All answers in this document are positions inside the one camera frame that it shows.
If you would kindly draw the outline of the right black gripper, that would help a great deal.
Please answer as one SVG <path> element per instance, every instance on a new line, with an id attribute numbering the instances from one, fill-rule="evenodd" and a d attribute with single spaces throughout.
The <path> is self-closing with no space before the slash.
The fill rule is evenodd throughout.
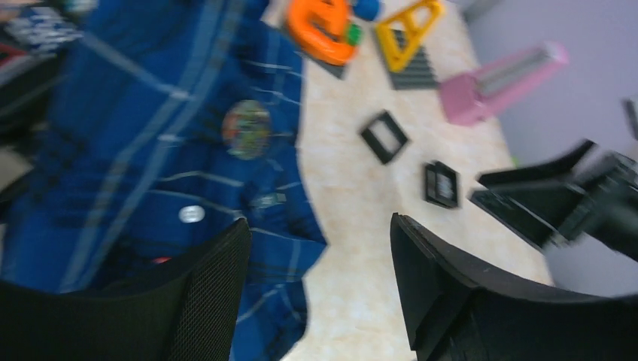
<path id="1" fill-rule="evenodd" d="M 571 174 L 596 146 L 585 139 L 549 162 L 481 173 L 477 182 L 485 188 L 469 200 L 538 250 L 587 234 L 636 261 L 636 161 L 610 152 L 578 174 L 576 186 L 546 180 Z"/>

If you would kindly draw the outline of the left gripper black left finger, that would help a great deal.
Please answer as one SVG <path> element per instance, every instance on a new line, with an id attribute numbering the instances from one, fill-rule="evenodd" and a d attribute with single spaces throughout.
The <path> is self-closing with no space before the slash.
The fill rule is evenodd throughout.
<path id="1" fill-rule="evenodd" d="M 1 285 L 3 360 L 226 360 L 248 269 L 245 219 L 103 290 Z"/>

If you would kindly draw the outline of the blue plaid shirt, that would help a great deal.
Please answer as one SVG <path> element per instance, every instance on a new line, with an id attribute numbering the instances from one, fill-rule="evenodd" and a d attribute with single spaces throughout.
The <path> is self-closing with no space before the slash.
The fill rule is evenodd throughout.
<path id="1" fill-rule="evenodd" d="M 280 360 L 306 330 L 303 278 L 327 243 L 300 177 L 303 61 L 263 22 L 266 1 L 101 1 L 81 23 L 21 6 L 2 34 L 47 62 L 51 94 L 32 169 L 1 194 L 4 282 L 103 290 L 245 219 L 248 269 L 226 360 Z M 228 153 L 223 118 L 259 101 L 263 156 Z"/>

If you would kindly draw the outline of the round colourful badge brooch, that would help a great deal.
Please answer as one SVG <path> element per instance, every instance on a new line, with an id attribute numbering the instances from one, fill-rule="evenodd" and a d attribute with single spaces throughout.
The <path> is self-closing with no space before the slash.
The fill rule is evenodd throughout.
<path id="1" fill-rule="evenodd" d="M 268 110 L 257 100 L 235 103 L 223 118 L 221 136 L 228 153 L 241 160 L 264 155 L 270 145 L 272 121 Z"/>

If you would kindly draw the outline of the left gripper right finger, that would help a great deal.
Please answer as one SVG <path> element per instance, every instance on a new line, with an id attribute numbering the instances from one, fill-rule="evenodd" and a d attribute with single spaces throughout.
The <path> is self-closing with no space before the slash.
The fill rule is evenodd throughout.
<path id="1" fill-rule="evenodd" d="M 390 245 L 419 360 L 635 360 L 637 298 L 522 278 L 394 214 Z"/>

